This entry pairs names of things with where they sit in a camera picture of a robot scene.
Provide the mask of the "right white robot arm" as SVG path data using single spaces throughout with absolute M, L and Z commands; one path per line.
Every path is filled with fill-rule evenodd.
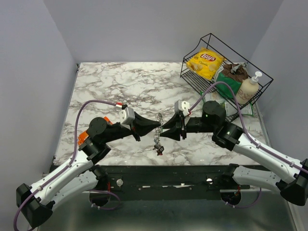
M 221 177 L 228 189 L 235 185 L 251 185 L 279 192 L 286 201 L 304 206 L 308 198 L 308 161 L 292 158 L 261 143 L 244 127 L 225 120 L 226 111 L 216 101 L 203 104 L 201 117 L 189 117 L 188 103 L 175 103 L 175 114 L 163 125 L 162 137 L 184 140 L 189 133 L 212 133 L 212 141 L 219 147 L 259 163 L 266 170 L 251 170 L 232 165 Z

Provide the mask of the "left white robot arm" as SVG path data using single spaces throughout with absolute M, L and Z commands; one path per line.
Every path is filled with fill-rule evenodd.
M 53 211 L 69 197 L 87 190 L 102 190 L 107 179 L 94 170 L 111 150 L 108 143 L 127 136 L 140 141 L 142 136 L 159 127 L 158 121 L 149 120 L 126 108 L 119 112 L 120 121 L 111 123 L 102 117 L 91 120 L 88 129 L 77 138 L 72 156 L 52 173 L 39 181 L 16 189 L 17 213 L 13 228 L 17 230 L 17 217 L 23 214 L 31 229 L 45 223 Z

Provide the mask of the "metal disc with keyrings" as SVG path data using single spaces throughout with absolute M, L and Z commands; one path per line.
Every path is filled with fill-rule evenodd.
M 161 113 L 157 114 L 156 119 L 160 123 L 160 126 L 157 127 L 154 132 L 154 148 L 159 149 L 162 146 L 160 144 L 160 133 L 162 132 L 162 125 L 164 123 L 164 119 Z

